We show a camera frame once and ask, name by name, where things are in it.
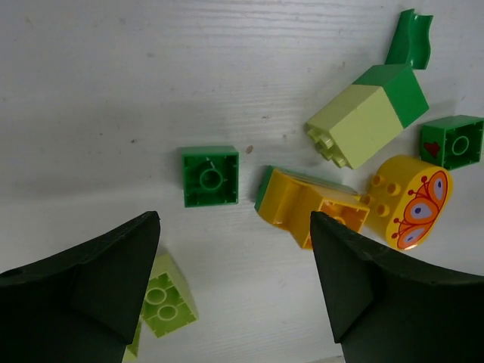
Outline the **green lego with red mark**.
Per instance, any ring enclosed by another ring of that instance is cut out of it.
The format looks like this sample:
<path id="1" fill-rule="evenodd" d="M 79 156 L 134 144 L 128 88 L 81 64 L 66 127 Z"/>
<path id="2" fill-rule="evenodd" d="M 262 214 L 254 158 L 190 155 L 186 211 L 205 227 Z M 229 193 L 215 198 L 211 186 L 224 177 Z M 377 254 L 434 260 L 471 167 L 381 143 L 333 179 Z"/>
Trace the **green lego with red mark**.
<path id="1" fill-rule="evenodd" d="M 420 158 L 447 170 L 478 163 L 481 159 L 483 118 L 456 115 L 420 125 Z"/>

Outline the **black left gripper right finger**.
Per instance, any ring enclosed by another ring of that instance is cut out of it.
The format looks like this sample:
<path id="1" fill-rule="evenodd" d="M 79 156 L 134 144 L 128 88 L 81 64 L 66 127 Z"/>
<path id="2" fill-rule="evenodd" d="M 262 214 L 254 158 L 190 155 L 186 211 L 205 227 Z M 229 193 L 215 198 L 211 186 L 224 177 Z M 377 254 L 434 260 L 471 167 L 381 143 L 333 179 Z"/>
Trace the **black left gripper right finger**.
<path id="1" fill-rule="evenodd" d="M 483 279 L 420 261 L 313 212 L 334 341 L 347 362 L 481 362 Z"/>

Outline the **dark green square lego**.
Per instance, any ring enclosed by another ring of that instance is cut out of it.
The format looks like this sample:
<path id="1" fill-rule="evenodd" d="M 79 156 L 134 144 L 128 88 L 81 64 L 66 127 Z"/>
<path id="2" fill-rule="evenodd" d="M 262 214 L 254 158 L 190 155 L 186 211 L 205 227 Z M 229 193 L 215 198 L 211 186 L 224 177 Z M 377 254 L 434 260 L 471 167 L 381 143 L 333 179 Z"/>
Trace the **dark green square lego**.
<path id="1" fill-rule="evenodd" d="M 233 146 L 181 149 L 185 207 L 238 203 L 239 153 Z"/>

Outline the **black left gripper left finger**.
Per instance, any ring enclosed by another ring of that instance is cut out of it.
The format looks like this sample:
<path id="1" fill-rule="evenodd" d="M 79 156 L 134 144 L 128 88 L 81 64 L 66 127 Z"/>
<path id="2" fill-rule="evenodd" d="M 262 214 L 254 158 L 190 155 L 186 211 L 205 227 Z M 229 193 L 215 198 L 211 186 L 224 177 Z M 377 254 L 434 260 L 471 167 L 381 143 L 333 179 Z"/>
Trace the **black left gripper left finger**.
<path id="1" fill-rule="evenodd" d="M 121 362 L 135 337 L 160 238 L 145 212 L 1 274 L 3 362 Z"/>

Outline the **light green rounded lego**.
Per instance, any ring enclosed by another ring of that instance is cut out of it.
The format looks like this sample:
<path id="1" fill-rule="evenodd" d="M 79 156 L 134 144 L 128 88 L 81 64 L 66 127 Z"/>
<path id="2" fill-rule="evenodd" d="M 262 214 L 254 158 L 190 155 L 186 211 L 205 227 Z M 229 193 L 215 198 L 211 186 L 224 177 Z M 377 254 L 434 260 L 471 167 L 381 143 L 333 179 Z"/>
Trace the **light green rounded lego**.
<path id="1" fill-rule="evenodd" d="M 141 322 L 139 321 L 135 330 L 133 341 L 125 349 L 123 362 L 135 361 L 137 359 L 140 337 L 141 337 Z"/>

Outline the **light green rectangular lego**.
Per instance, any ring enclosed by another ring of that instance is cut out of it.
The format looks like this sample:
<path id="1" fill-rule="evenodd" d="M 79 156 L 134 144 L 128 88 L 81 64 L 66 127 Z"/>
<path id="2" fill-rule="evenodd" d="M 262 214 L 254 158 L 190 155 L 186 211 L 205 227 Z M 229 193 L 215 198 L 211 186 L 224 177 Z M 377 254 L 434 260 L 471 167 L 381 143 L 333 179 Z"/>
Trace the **light green rectangular lego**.
<path id="1" fill-rule="evenodd" d="M 156 338 L 199 318 L 188 283 L 169 253 L 154 260 L 140 315 Z"/>

